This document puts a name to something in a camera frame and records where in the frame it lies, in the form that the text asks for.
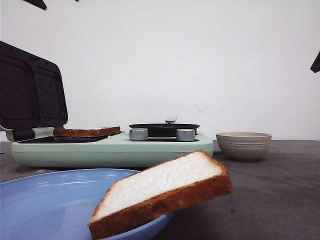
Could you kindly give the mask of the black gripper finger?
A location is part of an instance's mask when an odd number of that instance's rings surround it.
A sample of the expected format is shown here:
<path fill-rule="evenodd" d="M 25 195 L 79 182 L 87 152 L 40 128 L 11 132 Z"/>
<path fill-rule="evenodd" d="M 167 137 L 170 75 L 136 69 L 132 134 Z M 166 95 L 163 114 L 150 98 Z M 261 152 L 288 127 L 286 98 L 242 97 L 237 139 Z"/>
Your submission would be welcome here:
<path fill-rule="evenodd" d="M 24 1 L 44 11 L 46 11 L 48 8 L 43 0 L 24 0 Z"/>
<path fill-rule="evenodd" d="M 318 73 L 320 71 L 320 52 L 317 54 L 316 58 L 314 59 L 310 67 L 310 70 L 313 73 Z"/>

